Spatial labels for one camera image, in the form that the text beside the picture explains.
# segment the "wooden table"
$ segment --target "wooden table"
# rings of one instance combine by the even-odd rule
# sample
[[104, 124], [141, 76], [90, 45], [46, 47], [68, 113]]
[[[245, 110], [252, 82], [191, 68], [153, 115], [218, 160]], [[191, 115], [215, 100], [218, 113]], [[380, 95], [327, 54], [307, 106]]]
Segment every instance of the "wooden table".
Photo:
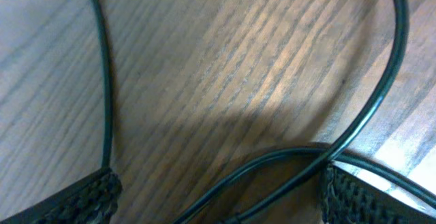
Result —
[[[334, 141], [383, 72], [394, 31], [392, 0], [102, 4], [116, 73], [112, 165], [124, 185], [113, 223], [169, 223], [255, 156]], [[436, 193], [436, 0], [409, 0], [409, 8], [400, 74], [350, 150]], [[0, 0], [0, 12], [4, 219], [99, 167], [103, 93], [90, 0]], [[246, 209], [306, 164], [244, 178], [196, 223]], [[315, 180], [254, 223], [319, 223]]]

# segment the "cable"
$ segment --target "cable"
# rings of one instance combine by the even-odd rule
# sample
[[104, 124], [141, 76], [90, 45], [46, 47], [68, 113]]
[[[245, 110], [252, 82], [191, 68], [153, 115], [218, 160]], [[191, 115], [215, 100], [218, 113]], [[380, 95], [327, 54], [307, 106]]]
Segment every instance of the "cable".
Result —
[[[393, 0], [395, 8], [395, 32], [394, 43], [389, 56], [388, 64], [377, 83], [373, 93], [365, 103], [363, 109], [359, 112], [357, 117], [353, 120], [351, 125], [343, 132], [343, 134], [325, 150], [319, 157], [317, 157], [308, 167], [298, 173], [296, 176], [288, 180], [285, 184], [275, 190], [268, 197], [255, 204], [250, 209], [242, 214], [237, 214], [234, 218], [239, 221], [245, 221], [257, 214], [259, 211], [267, 208], [273, 202], [283, 197], [287, 192], [291, 191], [298, 185], [306, 182], [312, 176], [322, 170], [330, 161], [336, 159], [352, 142], [352, 140], [359, 134], [369, 119], [374, 115], [382, 103], [384, 97], [388, 93], [392, 83], [398, 74], [401, 62], [405, 54], [407, 34], [409, 30], [409, 16], [407, 9], [407, 0]], [[189, 213], [197, 213], [200, 210], [188, 208]], [[180, 218], [174, 223], [182, 223], [191, 218], [189, 214], [182, 214]]]
[[103, 159], [102, 167], [110, 166], [110, 154], [112, 151], [113, 138], [113, 115], [114, 104], [112, 100], [112, 57], [110, 55], [110, 44], [104, 21], [100, 0], [92, 0], [93, 9], [98, 26], [98, 37], [102, 47], [103, 79], [104, 79], [104, 140], [103, 140]]
[[[315, 157], [326, 151], [325, 148], [314, 148], [314, 147], [299, 147], [299, 148], [289, 148], [283, 150], [277, 150], [272, 153], [267, 153], [262, 155], [243, 166], [239, 167], [237, 170], [232, 172], [230, 175], [226, 176], [220, 180], [214, 187], [209, 189], [200, 199], [198, 199], [194, 204], [192, 204], [188, 209], [182, 213], [182, 215], [173, 222], [174, 224], [186, 223], [192, 219], [199, 211], [206, 207], [214, 197], [220, 194], [224, 189], [233, 185], [238, 181], [239, 178], [253, 172], [261, 167], [276, 163], [279, 161], [289, 160], [292, 157]], [[358, 155], [351, 155], [349, 153], [342, 153], [337, 158], [336, 161], [343, 163], [348, 163], [360, 167], [362, 169], [368, 170], [377, 174], [386, 180], [398, 185], [410, 193], [413, 193], [416, 197], [420, 198], [423, 202], [427, 203], [429, 206], [436, 209], [436, 196], [430, 191], [411, 181], [407, 177], [383, 166], [378, 163], [374, 163], [365, 159], [364, 157]]]

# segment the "brown wood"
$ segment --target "brown wood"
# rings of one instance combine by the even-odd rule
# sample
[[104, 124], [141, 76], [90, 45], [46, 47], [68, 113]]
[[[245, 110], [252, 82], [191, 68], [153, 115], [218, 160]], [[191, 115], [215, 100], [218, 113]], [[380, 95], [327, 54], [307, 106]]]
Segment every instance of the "brown wood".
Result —
[[[113, 223], [169, 223], [277, 148], [331, 143], [384, 70], [391, 0], [102, 0], [116, 72]], [[407, 54], [350, 149], [436, 193], [436, 0], [409, 0]], [[99, 167], [102, 71], [89, 0], [0, 0], [0, 219]], [[243, 179], [204, 210], [249, 207], [307, 160]], [[404, 201], [388, 182], [359, 177]], [[319, 223], [316, 179], [254, 223]], [[422, 211], [434, 213], [423, 204]]]

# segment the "wooden surface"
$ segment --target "wooden surface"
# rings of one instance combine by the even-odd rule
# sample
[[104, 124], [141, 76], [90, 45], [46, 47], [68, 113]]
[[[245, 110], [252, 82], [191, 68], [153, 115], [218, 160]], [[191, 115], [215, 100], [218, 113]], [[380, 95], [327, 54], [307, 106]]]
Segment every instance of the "wooden surface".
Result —
[[[169, 223], [243, 162], [331, 143], [386, 64], [391, 0], [102, 0], [124, 192], [113, 223]], [[407, 54], [351, 150], [436, 193], [436, 0], [409, 0]], [[99, 167], [102, 71], [89, 0], [0, 0], [0, 219]], [[197, 223], [252, 205], [308, 161], [243, 179]], [[346, 167], [403, 201], [402, 191]], [[312, 180], [254, 223], [319, 223]]]

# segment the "wood grain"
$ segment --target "wood grain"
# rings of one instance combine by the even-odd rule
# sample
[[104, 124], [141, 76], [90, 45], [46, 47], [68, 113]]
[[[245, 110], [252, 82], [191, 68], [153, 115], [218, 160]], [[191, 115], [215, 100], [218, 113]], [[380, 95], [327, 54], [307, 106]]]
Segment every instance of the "wood grain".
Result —
[[[331, 143], [384, 70], [392, 0], [102, 0], [115, 58], [113, 223], [169, 223], [242, 163]], [[350, 150], [436, 193], [436, 0], [409, 0], [400, 74]], [[102, 71], [89, 0], [0, 0], [0, 219], [99, 167]], [[301, 170], [252, 174], [195, 219], [242, 211]], [[343, 167], [429, 214], [368, 172]], [[254, 223], [319, 223], [316, 179]]]

